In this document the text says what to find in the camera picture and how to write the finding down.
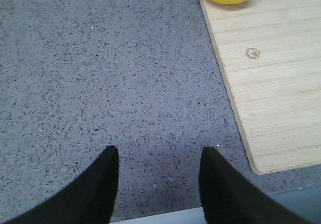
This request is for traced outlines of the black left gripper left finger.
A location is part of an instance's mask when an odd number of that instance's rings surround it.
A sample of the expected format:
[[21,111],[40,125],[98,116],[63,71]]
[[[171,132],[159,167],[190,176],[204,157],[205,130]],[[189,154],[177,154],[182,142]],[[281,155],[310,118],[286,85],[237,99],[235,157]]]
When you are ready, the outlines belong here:
[[109,223],[118,182],[118,149],[108,146],[69,185],[9,223]]

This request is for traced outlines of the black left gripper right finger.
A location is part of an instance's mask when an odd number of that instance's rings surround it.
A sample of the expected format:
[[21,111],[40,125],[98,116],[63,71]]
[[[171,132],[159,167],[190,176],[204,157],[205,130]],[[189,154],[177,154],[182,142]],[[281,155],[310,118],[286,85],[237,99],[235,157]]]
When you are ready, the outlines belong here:
[[207,223],[308,223],[268,197],[214,147],[202,150],[199,193]]

